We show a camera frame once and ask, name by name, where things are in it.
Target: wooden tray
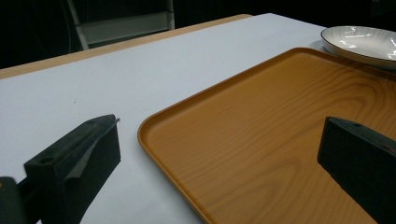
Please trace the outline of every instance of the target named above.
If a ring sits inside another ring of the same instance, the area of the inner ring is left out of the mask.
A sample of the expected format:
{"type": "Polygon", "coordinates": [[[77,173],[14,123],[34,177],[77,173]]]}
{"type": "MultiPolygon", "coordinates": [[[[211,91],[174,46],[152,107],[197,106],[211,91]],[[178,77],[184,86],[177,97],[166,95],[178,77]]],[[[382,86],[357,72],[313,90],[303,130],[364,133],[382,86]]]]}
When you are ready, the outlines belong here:
{"type": "Polygon", "coordinates": [[[396,139],[396,76],[291,49],[147,118],[138,140],[207,223],[375,223],[318,164],[327,116],[396,139]]]}

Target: white table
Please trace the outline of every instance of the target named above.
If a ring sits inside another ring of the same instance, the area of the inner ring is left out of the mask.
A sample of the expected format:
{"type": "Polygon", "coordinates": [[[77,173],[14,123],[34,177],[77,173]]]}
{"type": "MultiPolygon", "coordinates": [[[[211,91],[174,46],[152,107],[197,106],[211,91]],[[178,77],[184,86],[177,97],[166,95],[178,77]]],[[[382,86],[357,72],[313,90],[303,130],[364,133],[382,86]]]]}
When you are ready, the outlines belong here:
{"type": "Polygon", "coordinates": [[[114,114],[121,163],[82,223],[201,223],[139,146],[139,125],[286,50],[323,50],[323,29],[263,14],[2,79],[0,176],[21,181],[34,155],[85,120],[114,114]]]}

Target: wooden table edge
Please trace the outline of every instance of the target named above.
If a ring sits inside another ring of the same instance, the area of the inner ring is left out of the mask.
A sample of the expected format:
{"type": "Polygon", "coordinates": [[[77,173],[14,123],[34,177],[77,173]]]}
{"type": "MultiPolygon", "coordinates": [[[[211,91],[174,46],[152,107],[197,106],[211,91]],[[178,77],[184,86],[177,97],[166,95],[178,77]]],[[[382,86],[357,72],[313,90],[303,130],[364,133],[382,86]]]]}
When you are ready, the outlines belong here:
{"type": "Polygon", "coordinates": [[[103,46],[103,47],[96,48],[96,49],[83,50],[83,51],[70,53],[70,54],[66,54],[66,55],[62,55],[62,56],[58,56],[58,57],[54,57],[54,58],[49,58],[49,59],[42,60],[42,61],[26,63],[26,64],[16,65],[16,66],[9,67],[9,68],[0,69],[0,79],[7,78],[7,77],[15,77],[18,75],[23,75],[26,73],[43,70],[46,68],[62,65],[65,63],[72,63],[72,62],[88,59],[91,57],[95,57],[98,55],[110,53],[110,52],[121,50],[121,49],[128,49],[128,48],[135,47],[138,45],[151,43],[151,42],[162,40],[165,38],[170,38],[170,37],[173,37],[176,35],[183,35],[183,34],[186,34],[189,32],[205,29],[205,28],[220,25],[223,23],[242,20],[242,19],[245,19],[248,17],[251,17],[251,15],[239,14],[239,15],[235,15],[235,16],[231,16],[231,17],[227,17],[227,18],[223,18],[223,19],[219,19],[219,20],[215,20],[215,21],[203,22],[203,23],[192,25],[192,26],[179,28],[176,30],[166,31],[166,32],[155,34],[155,35],[147,35],[147,36],[139,37],[136,39],[131,39],[131,40],[103,46]]]}

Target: tray rim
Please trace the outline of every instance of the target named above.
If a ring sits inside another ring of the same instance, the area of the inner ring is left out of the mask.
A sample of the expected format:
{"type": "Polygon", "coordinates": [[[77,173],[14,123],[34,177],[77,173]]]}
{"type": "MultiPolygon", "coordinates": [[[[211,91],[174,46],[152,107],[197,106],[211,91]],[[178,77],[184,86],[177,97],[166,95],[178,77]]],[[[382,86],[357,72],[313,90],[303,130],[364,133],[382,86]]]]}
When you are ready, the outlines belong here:
{"type": "Polygon", "coordinates": [[[227,85],[227,83],[231,83],[233,84],[233,81],[235,79],[241,78],[244,79],[246,78],[244,75],[246,73],[249,73],[249,71],[264,66],[266,64],[270,64],[270,63],[276,63],[277,60],[281,59],[282,57],[289,57],[292,56],[294,54],[300,54],[300,53],[306,53],[309,55],[313,55],[328,61],[331,61],[333,63],[338,63],[341,64],[345,67],[349,67],[353,70],[359,70],[363,73],[367,73],[367,75],[372,75],[372,76],[378,76],[378,77],[382,77],[385,79],[390,79],[390,81],[396,81],[396,74],[393,74],[391,72],[388,71],[384,71],[381,70],[379,68],[375,68],[372,67],[370,65],[367,64],[363,64],[363,63],[358,63],[355,61],[351,61],[349,59],[345,59],[345,58],[341,58],[341,57],[337,57],[335,55],[332,55],[330,53],[327,52],[323,52],[323,51],[319,51],[316,49],[310,49],[310,48],[293,48],[293,49],[289,49],[286,50],[278,55],[276,55],[273,58],[270,58],[266,61],[263,61],[261,63],[258,63],[252,67],[249,67],[248,69],[233,75],[231,77],[228,77],[224,80],[222,80],[221,82],[218,82],[208,88],[203,89],[202,91],[198,91],[195,94],[181,100],[178,101],[172,105],[169,105],[167,107],[165,107],[164,109],[159,110],[158,112],[148,116],[146,119],[143,120],[143,122],[140,124],[138,131],[137,131],[137,139],[138,142],[140,144],[140,146],[142,147],[142,149],[148,153],[149,157],[154,161],[155,165],[158,166],[158,168],[161,170],[161,172],[163,174],[165,174],[165,177],[170,181],[170,183],[175,187],[175,189],[177,191],[179,191],[181,193],[181,196],[184,197],[188,204],[196,211],[197,215],[199,215],[203,221],[208,222],[208,223],[215,223],[215,221],[206,213],[204,213],[202,211],[202,209],[200,208],[200,206],[195,202],[195,200],[193,199],[193,197],[186,191],[186,189],[184,189],[183,186],[180,186],[179,183],[174,179],[174,177],[172,176],[171,172],[165,167],[165,164],[162,164],[154,155],[153,151],[148,147],[148,145],[145,143],[144,140],[144,131],[145,130],[149,130],[151,128],[151,123],[154,122],[155,123],[155,119],[159,116],[165,115],[166,113],[170,113],[172,110],[178,109],[181,106],[186,106],[188,107],[189,102],[193,101],[195,102],[195,98],[197,97],[203,97],[203,95],[206,95],[208,91],[221,91],[222,90],[222,86],[223,85],[227,85]]]}

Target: plate rim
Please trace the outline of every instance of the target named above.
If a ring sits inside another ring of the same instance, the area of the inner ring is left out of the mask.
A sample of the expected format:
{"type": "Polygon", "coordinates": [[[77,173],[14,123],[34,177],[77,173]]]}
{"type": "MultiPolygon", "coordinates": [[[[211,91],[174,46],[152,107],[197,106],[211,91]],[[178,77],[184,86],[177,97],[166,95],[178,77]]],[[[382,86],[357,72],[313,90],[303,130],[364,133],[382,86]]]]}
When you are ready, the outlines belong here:
{"type": "MultiPolygon", "coordinates": [[[[369,59],[369,60],[375,60],[375,61],[378,61],[379,63],[394,63],[394,66],[396,66],[396,60],[385,59],[385,58],[378,58],[378,57],[375,57],[375,56],[365,55],[365,54],[357,53],[357,52],[354,52],[354,51],[351,51],[351,50],[348,50],[348,49],[340,48],[340,47],[334,45],[334,43],[333,43],[332,41],[330,41],[328,38],[326,38],[326,37],[323,35],[324,32],[329,31],[329,30],[331,30],[331,29],[339,28],[339,27],[359,27],[359,28],[368,28],[368,29],[374,29],[374,30],[378,30],[378,31],[385,31],[385,32],[389,32],[389,33],[394,33],[395,36],[396,36],[396,32],[392,32],[392,31],[385,30],[385,29],[374,28],[374,27],[370,27],[370,26],[359,26],[359,25],[340,25],[340,26],[332,26],[332,27],[325,28],[325,29],[323,29],[323,30],[320,32],[320,36],[321,36],[322,40],[325,41],[326,43],[330,44],[332,47],[334,47],[334,48],[336,48],[336,49],[339,49],[339,50],[345,51],[345,52],[347,52],[347,53],[350,53],[350,54],[353,54],[353,55],[356,55],[356,56],[359,56],[359,57],[363,57],[363,58],[366,58],[366,59],[369,59]]],[[[374,66],[380,66],[380,67],[388,67],[388,66],[386,66],[386,65],[381,65],[381,64],[373,64],[373,65],[374,65],[374,66]]]]}

